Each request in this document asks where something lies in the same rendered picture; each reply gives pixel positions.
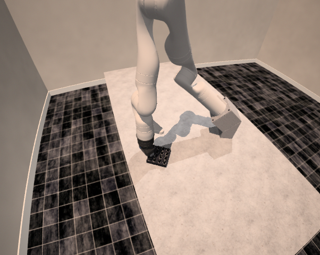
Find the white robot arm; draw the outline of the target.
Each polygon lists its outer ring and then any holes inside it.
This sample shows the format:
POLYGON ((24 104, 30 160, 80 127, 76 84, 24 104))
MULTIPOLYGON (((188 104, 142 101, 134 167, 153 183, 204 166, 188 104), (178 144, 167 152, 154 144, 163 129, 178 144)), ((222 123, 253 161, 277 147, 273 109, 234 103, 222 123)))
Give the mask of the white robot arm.
POLYGON ((221 115, 227 103, 202 81, 192 86, 198 72, 193 61, 188 35, 185 0, 136 0, 137 68, 135 83, 138 90, 131 96, 131 106, 137 130, 140 132, 152 130, 152 114, 157 106, 156 83, 159 58, 153 37, 154 19, 164 21, 171 33, 165 41, 165 51, 173 64, 181 66, 174 76, 174 81, 213 115, 221 115))

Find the black knob box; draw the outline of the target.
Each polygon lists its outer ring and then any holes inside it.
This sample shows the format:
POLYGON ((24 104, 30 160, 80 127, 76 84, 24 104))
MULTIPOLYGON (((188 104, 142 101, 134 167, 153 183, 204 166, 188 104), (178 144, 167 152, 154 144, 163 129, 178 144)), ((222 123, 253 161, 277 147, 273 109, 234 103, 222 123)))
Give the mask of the black knob box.
POLYGON ((150 164, 166 167, 171 149, 155 146, 155 145, 153 145, 153 147, 154 147, 154 155, 151 157, 148 156, 146 162, 150 164))

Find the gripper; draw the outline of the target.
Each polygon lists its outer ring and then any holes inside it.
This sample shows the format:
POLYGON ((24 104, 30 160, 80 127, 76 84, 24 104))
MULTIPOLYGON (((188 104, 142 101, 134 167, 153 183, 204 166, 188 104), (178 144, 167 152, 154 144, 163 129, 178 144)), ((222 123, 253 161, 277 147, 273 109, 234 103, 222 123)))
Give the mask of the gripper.
POLYGON ((153 156, 154 155, 154 135, 155 133, 157 134, 163 134, 164 129, 158 125, 154 120, 153 120, 153 128, 149 132, 140 132, 136 128, 136 137, 138 140, 138 145, 139 148, 142 150, 142 152, 146 156, 153 156))

